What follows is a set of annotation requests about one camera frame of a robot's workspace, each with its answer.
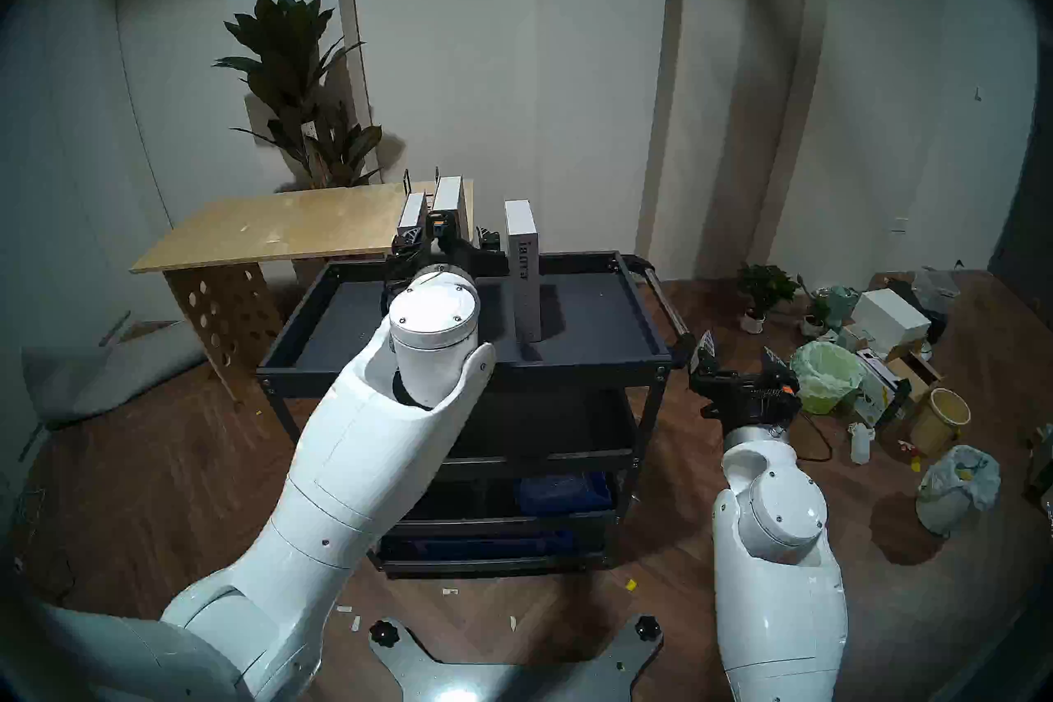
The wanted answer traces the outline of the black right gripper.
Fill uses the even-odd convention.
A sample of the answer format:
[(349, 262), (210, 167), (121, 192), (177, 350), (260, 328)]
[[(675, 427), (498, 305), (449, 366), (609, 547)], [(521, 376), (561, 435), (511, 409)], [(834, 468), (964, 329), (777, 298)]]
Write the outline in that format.
[(690, 390), (707, 400), (700, 416), (720, 422), (723, 432), (749, 426), (786, 429), (803, 408), (797, 375), (769, 346), (763, 347), (762, 372), (719, 372), (712, 330), (696, 344)]

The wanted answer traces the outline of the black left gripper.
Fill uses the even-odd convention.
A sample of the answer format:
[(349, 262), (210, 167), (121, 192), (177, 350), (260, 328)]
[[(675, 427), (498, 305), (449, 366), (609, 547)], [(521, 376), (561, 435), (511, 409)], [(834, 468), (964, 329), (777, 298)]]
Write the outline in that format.
[(384, 261), (383, 283), (388, 289), (408, 286), (428, 268), (458, 268), (472, 280), (505, 277), (508, 257), (502, 252), (499, 230), (477, 225), (475, 247), (459, 234), (455, 213), (428, 213), (422, 225), (401, 227)]

